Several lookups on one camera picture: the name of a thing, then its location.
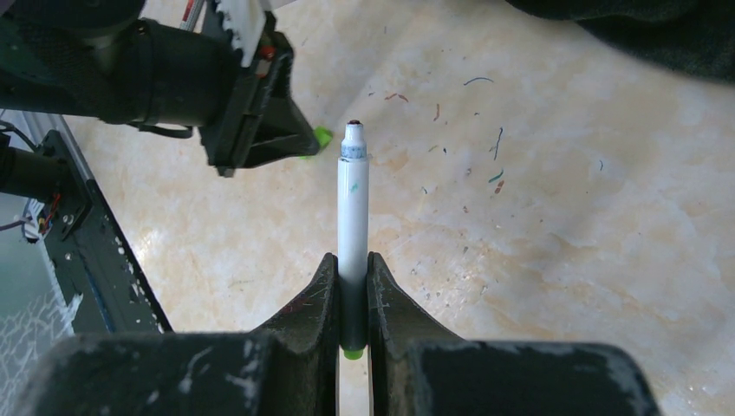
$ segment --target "black fabric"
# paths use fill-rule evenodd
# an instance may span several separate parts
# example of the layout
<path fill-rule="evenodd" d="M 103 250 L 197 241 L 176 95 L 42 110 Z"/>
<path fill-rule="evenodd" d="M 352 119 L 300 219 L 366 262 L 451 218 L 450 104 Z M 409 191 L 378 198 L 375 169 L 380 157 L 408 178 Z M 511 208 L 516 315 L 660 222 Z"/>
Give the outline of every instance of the black fabric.
<path fill-rule="evenodd" d="M 533 16 L 577 22 L 631 55 L 702 78 L 735 81 L 732 0 L 506 0 Z"/>

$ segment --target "cable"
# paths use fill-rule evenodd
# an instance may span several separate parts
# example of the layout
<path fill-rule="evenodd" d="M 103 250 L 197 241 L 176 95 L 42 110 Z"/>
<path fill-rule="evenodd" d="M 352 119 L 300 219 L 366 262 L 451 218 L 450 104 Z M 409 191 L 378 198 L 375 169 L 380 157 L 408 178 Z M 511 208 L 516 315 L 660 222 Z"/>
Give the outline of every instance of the cable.
<path fill-rule="evenodd" d="M 22 131 L 18 130 L 17 127 L 15 127 L 12 123 L 9 123 L 8 121 L 2 121 L 0 120 L 0 133 L 7 133 L 12 132 L 15 133 L 18 137 L 21 138 L 25 142 L 28 147 L 30 147 L 30 150 L 36 151 L 38 150 L 38 146 L 36 143 L 33 142 L 33 140 L 29 139 L 28 136 L 25 135 Z"/>
<path fill-rule="evenodd" d="M 30 218 L 19 219 L 16 222 L 13 222 L 13 223 L 10 223 L 10 224 L 0 225 L 0 231 L 12 230 L 12 229 L 14 229 L 16 227 L 22 226 L 23 224 L 27 223 L 28 221 L 30 221 Z"/>
<path fill-rule="evenodd" d="M 190 139 L 194 134 L 194 128 L 184 126 L 181 129 L 171 129 L 159 126 L 145 126 L 140 123 L 127 123 L 130 127 L 135 127 L 141 132 L 153 133 L 159 136 L 170 137 L 172 139 Z"/>
<path fill-rule="evenodd" d="M 41 235 L 46 234 L 51 229 L 51 218 L 54 217 L 54 214 L 56 214 L 56 209 L 59 207 L 59 199 L 62 198 L 62 195 L 57 193 L 54 196 L 54 202 L 51 203 L 51 208 L 49 209 L 49 215 L 44 219 L 43 224 L 39 224 L 39 231 L 41 232 Z"/>

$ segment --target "paint scratch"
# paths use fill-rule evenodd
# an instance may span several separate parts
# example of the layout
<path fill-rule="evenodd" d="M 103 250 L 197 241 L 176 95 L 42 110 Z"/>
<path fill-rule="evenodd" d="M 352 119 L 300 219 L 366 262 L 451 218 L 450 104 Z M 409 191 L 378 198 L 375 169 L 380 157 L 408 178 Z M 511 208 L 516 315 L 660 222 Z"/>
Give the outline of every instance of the paint scratch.
<path fill-rule="evenodd" d="M 487 181 L 487 183 L 488 183 L 488 184 L 491 184 L 491 183 L 495 182 L 496 180 L 500 179 L 500 177 L 501 177 L 501 176 L 503 176 L 503 172 L 505 172 L 505 170 L 503 170 L 503 169 L 501 168 L 501 169 L 500 169 L 500 173 L 499 173 L 499 174 L 497 174 L 496 176 L 492 177 L 492 178 L 491 178 L 490 180 L 488 180 L 488 181 Z"/>
<path fill-rule="evenodd" d="M 148 396 L 148 399 L 146 400 L 147 405 L 152 405 L 154 401 L 156 401 L 159 398 L 159 391 L 153 390 L 151 392 L 151 395 Z"/>
<path fill-rule="evenodd" d="M 255 396 L 256 392 L 256 383 L 253 381 L 252 378 L 243 379 L 240 377 L 235 377 L 232 374 L 225 374 L 224 379 L 233 385 L 240 387 L 243 389 L 243 396 L 246 400 L 252 400 L 252 398 Z"/>
<path fill-rule="evenodd" d="M 495 81 L 493 81 L 493 80 L 491 80 L 490 78 L 487 78 L 487 77 L 485 77 L 485 76 L 476 76 L 476 77 L 472 78 L 471 80 L 469 80 L 469 81 L 465 82 L 465 83 L 464 83 L 463 85 L 465 85 L 465 87 L 466 87 L 466 86 L 468 86 L 468 85 L 470 85 L 470 84 L 472 84 L 473 82 L 475 82 L 475 81 L 478 81 L 478 80 L 483 80 L 483 81 L 490 81 L 490 82 L 495 82 Z"/>
<path fill-rule="evenodd" d="M 498 158 L 498 149 L 500 148 L 500 137 L 503 135 L 503 128 L 500 127 L 500 133 L 498 134 L 498 141 L 495 143 L 495 156 L 492 158 L 493 160 Z"/>
<path fill-rule="evenodd" d="M 199 351 L 192 357 L 189 364 L 186 365 L 186 375 L 184 376 L 184 379 L 179 382 L 179 391 L 181 393 L 187 394 L 192 390 L 192 373 L 194 371 L 194 365 L 197 364 L 197 361 L 199 361 L 200 358 L 209 354 L 213 349 L 214 347 L 208 347 Z"/>

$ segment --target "green marker end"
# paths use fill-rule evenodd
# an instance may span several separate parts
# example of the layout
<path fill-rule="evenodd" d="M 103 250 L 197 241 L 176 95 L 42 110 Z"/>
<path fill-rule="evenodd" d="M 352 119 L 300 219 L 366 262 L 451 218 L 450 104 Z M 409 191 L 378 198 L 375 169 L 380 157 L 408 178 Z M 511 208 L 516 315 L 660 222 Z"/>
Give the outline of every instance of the green marker end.
<path fill-rule="evenodd" d="M 362 358 L 362 351 L 362 349 L 358 349 L 357 351 L 347 351 L 345 349 L 345 358 L 352 361 L 359 360 L 360 358 Z"/>
<path fill-rule="evenodd" d="M 332 139 L 335 137 L 335 134 L 332 133 L 331 130 L 324 126 L 319 126 L 314 129 L 314 135 L 316 137 L 316 141 L 319 142 L 319 152 L 324 150 L 324 147 L 327 147 L 327 145 L 332 141 Z M 311 158 L 311 156 L 302 156 L 301 159 L 308 160 Z"/>

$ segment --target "beige tile floor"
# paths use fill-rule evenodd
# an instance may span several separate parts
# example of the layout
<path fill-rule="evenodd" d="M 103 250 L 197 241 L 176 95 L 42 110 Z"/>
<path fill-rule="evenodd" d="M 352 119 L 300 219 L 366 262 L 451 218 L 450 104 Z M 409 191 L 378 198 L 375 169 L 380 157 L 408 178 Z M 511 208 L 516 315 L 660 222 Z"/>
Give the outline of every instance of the beige tile floor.
<path fill-rule="evenodd" d="M 307 117 L 365 123 L 370 246 L 424 308 L 469 338 L 621 346 L 670 415 L 735 408 L 733 88 L 500 1 L 276 15 Z M 338 146 L 220 179 L 198 140 L 69 124 L 177 330 L 255 327 L 335 250 Z M 344 414 L 367 412 L 365 372 L 342 367 Z"/>

